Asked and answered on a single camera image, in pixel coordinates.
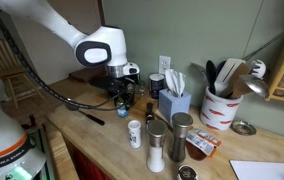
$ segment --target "wooden chair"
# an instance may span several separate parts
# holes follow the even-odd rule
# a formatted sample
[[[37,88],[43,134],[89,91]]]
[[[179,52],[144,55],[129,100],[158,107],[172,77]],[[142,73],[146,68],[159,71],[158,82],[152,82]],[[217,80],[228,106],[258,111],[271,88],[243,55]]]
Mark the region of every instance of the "wooden chair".
[[[30,96],[38,94],[42,99],[45,99],[43,95],[38,91],[30,79],[26,76],[26,71],[22,67],[20,61],[13,54],[10,49],[9,44],[0,38],[0,78],[4,83],[8,84],[8,89],[11,93],[12,99],[16,109],[19,109],[18,101],[28,98]],[[34,91],[30,94],[24,95],[22,97],[17,97],[16,86],[14,80],[20,79],[20,82],[28,86]]]

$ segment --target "jar lid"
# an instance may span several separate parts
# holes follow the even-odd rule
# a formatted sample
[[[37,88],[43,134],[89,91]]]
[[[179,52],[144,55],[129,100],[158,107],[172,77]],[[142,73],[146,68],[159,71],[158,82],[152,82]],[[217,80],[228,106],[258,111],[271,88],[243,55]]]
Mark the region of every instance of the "jar lid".
[[[148,123],[148,133],[154,137],[161,137],[166,134],[168,126],[160,120],[151,120]]]
[[[183,113],[183,112],[175,113],[172,116],[172,121],[173,121],[173,125],[176,125],[182,128],[190,127],[193,124],[192,117],[189,114]]]
[[[192,167],[183,165],[179,168],[177,178],[178,180],[197,180],[198,175]]]

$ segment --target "white paper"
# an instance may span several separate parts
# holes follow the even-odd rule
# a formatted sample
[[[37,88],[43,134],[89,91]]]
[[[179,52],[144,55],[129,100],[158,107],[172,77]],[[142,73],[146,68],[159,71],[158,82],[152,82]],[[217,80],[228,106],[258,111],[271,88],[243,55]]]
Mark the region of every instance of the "white paper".
[[[284,163],[230,161],[239,180],[284,180]]]

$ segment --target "floor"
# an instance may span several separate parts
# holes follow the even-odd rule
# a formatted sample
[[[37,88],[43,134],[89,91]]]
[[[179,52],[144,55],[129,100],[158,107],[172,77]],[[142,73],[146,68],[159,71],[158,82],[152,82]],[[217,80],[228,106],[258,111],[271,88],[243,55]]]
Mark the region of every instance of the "floor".
[[[88,91],[87,83],[78,82],[71,79],[61,80],[50,85],[50,87],[60,95],[71,99]],[[16,119],[20,124],[30,125],[30,115],[34,116],[38,125],[42,124],[46,121],[46,114],[54,111],[56,107],[62,105],[63,103],[43,89],[41,89],[40,92],[45,97],[45,100],[43,100],[40,96],[35,95],[19,101],[19,109],[15,108],[13,101],[1,103],[2,109],[9,116]]]

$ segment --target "white bottle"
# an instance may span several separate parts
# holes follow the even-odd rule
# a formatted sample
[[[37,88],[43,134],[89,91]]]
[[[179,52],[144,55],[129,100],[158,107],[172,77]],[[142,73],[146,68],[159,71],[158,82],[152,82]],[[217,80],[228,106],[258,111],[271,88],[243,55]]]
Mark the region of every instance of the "white bottle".
[[[163,159],[163,144],[167,132],[167,125],[160,120],[152,120],[147,124],[149,138],[149,157],[147,166],[150,171],[158,173],[163,171],[165,161]]]

